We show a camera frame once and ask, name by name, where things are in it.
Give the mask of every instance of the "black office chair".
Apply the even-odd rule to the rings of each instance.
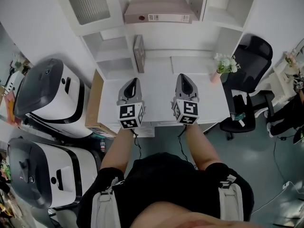
[[[255,110],[268,107],[270,115],[274,114],[271,104],[272,92],[263,92],[266,102],[258,106],[252,105],[250,96],[247,96],[247,105],[245,105],[242,96],[232,97],[231,92],[231,90],[240,90],[248,94],[254,92],[262,76],[271,66],[273,56],[271,45],[260,37],[253,36],[249,46],[239,45],[234,55],[241,68],[236,73],[229,73],[223,87],[230,113],[245,113],[246,116],[242,120],[245,124],[244,127],[238,121],[233,121],[231,117],[219,124],[221,130],[228,132],[228,140],[234,138],[233,133],[246,133],[255,130]]]

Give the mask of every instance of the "floor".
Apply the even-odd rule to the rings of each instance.
[[[273,157],[276,138],[268,136],[265,127],[266,120],[262,114],[256,119],[256,124],[255,131],[236,134],[232,141],[226,140],[225,133],[220,130],[218,125],[207,133],[207,138],[214,145],[222,161],[237,171],[251,185],[255,195],[254,210],[282,192],[284,183]],[[182,127],[155,128],[154,138],[139,139],[142,147],[142,157],[157,152],[169,152],[182,158],[177,139],[177,135],[181,131]],[[290,136],[294,133],[295,131],[292,129],[282,136]],[[188,159],[192,160],[184,136],[181,142]],[[111,141],[106,141],[106,144],[109,147]],[[294,185],[301,189],[304,170],[304,145],[302,146],[301,143],[293,145],[292,137],[286,141],[277,139],[275,155],[284,178],[292,181]],[[133,146],[127,172],[137,158],[139,158],[138,147]],[[253,214],[251,222],[264,227],[274,227],[273,223],[286,225],[298,222],[296,218],[299,216],[299,211],[302,211],[301,208],[304,204],[298,198],[304,199],[304,195],[297,194],[295,188],[289,185],[274,201]]]

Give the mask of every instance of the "white wall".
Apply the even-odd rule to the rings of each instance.
[[[274,51],[272,66],[277,64],[304,38],[304,0],[256,0],[245,33],[266,40]]]
[[[95,67],[57,0],[0,0],[0,8],[1,23],[32,64],[59,58],[91,85]]]
[[[13,60],[13,53],[20,52],[18,47],[11,40],[4,27],[0,24],[0,80],[5,85],[10,76],[10,63]]]

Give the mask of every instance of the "cabinet door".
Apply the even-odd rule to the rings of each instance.
[[[58,0],[72,30],[79,36],[122,26],[124,1],[127,0]]]

